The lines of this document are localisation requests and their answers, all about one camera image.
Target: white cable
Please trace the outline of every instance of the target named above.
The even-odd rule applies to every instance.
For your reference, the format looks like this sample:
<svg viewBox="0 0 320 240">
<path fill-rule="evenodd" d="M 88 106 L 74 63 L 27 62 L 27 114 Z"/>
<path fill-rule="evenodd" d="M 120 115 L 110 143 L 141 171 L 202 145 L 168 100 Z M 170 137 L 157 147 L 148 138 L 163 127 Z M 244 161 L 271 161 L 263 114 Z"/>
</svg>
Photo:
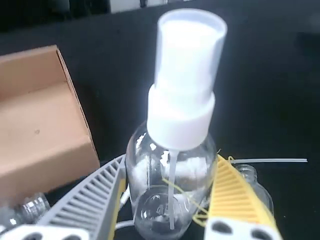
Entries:
<svg viewBox="0 0 320 240">
<path fill-rule="evenodd" d="M 115 225 L 115 230 L 126 228 L 126 227 L 132 227 L 134 225 L 135 224 L 133 220 L 117 222 L 117 224 Z"/>
<path fill-rule="evenodd" d="M 250 163 L 307 163 L 306 158 L 253 158 L 253 159 L 234 159 L 230 160 L 232 164 L 250 164 Z"/>
<path fill-rule="evenodd" d="M 129 188 L 129 185 L 128 185 L 128 187 L 126 188 L 126 190 L 124 191 L 124 193 L 122 194 L 122 196 L 120 198 L 119 211 L 126 204 L 126 202 L 128 201 L 129 197 L 130 197 L 130 188 Z"/>
</svg>

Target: white plastic tube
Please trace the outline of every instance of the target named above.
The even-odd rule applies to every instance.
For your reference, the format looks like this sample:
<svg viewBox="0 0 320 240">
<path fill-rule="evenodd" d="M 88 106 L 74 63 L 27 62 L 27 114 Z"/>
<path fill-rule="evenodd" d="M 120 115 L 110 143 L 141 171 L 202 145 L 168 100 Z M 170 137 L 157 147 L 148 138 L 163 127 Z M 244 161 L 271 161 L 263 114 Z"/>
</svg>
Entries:
<svg viewBox="0 0 320 240">
<path fill-rule="evenodd" d="M 177 157 L 179 151 L 170 150 L 170 169 L 169 169 L 169 182 L 175 184 L 176 178 L 176 165 L 177 165 Z M 169 186 L 168 189 L 168 211 L 169 211 L 169 223 L 170 229 L 175 229 L 175 210 L 174 210 L 174 187 L 172 185 Z"/>
<path fill-rule="evenodd" d="M 117 224 L 115 225 L 115 230 L 126 228 L 126 227 L 131 227 L 134 225 L 135 225 L 135 223 L 133 220 L 117 222 Z"/>
<path fill-rule="evenodd" d="M 253 163 L 307 163 L 306 158 L 252 158 L 234 159 L 232 164 L 253 164 Z"/>
</svg>

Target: small glass bottle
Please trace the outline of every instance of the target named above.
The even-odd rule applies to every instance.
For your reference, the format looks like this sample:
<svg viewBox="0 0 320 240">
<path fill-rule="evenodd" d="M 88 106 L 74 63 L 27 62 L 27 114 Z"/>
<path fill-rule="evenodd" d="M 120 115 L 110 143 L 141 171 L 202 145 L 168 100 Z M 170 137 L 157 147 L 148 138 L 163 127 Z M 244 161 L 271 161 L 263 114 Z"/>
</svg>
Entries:
<svg viewBox="0 0 320 240">
<path fill-rule="evenodd" d="M 175 160 L 174 184 L 200 204 L 210 186 L 216 158 L 213 140 L 207 138 L 194 149 L 180 151 Z M 174 240 L 187 230 L 197 207 L 174 190 L 174 229 L 170 228 L 169 180 L 170 150 L 159 146 L 142 124 L 131 137 L 126 152 L 126 171 L 134 224 L 146 239 Z"/>
<path fill-rule="evenodd" d="M 247 183 L 251 185 L 257 197 L 264 203 L 264 205 L 274 214 L 274 203 L 268 191 L 258 183 L 257 170 L 247 164 L 236 165 L 235 168 L 242 174 Z"/>
<path fill-rule="evenodd" d="M 0 207 L 0 226 L 11 229 L 22 224 L 36 223 L 48 210 L 50 205 L 43 193 L 26 198 L 23 204 L 15 207 Z"/>
<path fill-rule="evenodd" d="M 179 239 L 197 211 L 192 202 L 200 205 L 212 183 L 217 153 L 209 125 L 226 33 L 220 17 L 199 9 L 158 21 L 147 120 L 125 156 L 134 225 L 146 240 Z"/>
</svg>

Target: black table surface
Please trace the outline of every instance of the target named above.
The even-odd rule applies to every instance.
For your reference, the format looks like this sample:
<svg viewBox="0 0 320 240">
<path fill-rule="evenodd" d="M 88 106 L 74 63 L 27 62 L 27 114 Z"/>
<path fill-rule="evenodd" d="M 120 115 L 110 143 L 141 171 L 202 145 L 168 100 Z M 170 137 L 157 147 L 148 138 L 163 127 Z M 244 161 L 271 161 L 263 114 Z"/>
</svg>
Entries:
<svg viewBox="0 0 320 240">
<path fill-rule="evenodd" d="M 320 39 L 301 34 L 316 0 L 194 0 L 99 15 L 0 35 L 0 54 L 56 44 L 66 61 L 101 160 L 123 154 L 146 118 L 154 80 L 157 20 L 176 8 L 200 8 L 228 25 L 214 92 L 210 133 L 223 156 L 307 158 L 254 165 L 274 202 L 286 240 L 312 239 L 320 222 Z M 68 188 L 49 195 L 57 201 Z M 130 206 L 119 213 L 130 219 Z M 115 239 L 131 234 L 117 231 Z M 202 239 L 192 224 L 183 239 Z"/>
</svg>

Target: clear bottle on its side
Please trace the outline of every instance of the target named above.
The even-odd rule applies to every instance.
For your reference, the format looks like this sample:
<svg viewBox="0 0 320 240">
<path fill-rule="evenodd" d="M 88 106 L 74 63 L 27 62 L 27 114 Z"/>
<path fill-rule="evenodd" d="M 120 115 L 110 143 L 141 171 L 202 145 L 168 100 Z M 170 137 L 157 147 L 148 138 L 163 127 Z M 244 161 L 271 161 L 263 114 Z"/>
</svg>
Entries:
<svg viewBox="0 0 320 240">
<path fill-rule="evenodd" d="M 15 207 L 0 207 L 0 226 L 12 229 L 22 224 L 36 223 L 48 210 L 50 205 L 43 193 L 26 198 L 23 204 Z"/>
<path fill-rule="evenodd" d="M 235 168 L 242 174 L 247 183 L 251 185 L 257 197 L 274 214 L 274 203 L 268 191 L 258 182 L 257 170 L 248 164 L 238 164 Z"/>
</svg>

